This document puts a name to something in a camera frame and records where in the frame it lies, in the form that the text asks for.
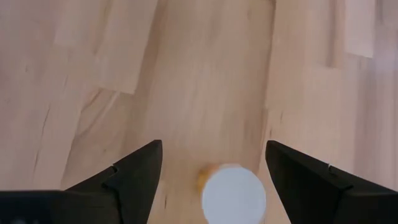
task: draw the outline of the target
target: black plastic part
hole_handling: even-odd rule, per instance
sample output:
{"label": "black plastic part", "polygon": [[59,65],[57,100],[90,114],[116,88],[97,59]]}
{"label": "black plastic part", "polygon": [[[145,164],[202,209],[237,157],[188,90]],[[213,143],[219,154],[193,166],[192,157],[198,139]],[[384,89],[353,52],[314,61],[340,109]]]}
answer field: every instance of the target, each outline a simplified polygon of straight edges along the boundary
{"label": "black plastic part", "polygon": [[161,167],[156,140],[66,191],[0,192],[0,223],[147,223]]}
{"label": "black plastic part", "polygon": [[266,161],[287,215],[296,223],[398,223],[398,193],[276,141]]}

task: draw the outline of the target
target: wooden floor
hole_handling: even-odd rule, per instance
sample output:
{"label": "wooden floor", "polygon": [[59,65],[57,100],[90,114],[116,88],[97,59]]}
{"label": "wooden floor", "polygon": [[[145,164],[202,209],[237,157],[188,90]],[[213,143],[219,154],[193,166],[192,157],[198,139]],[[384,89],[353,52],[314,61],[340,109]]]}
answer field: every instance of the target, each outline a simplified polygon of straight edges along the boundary
{"label": "wooden floor", "polygon": [[275,139],[398,190],[394,7],[0,0],[0,189],[65,189],[161,139],[149,223],[206,223],[195,179],[219,162],[257,173],[266,223],[288,223]]}

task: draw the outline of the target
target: white disc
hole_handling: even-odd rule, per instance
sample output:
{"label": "white disc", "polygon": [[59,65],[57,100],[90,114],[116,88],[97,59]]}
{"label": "white disc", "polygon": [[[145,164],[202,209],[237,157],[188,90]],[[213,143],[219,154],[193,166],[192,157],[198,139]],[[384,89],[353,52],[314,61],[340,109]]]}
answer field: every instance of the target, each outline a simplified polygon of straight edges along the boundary
{"label": "white disc", "polygon": [[209,178],[201,204],[209,224],[259,224],[266,211],[266,192],[250,170],[229,167]]}

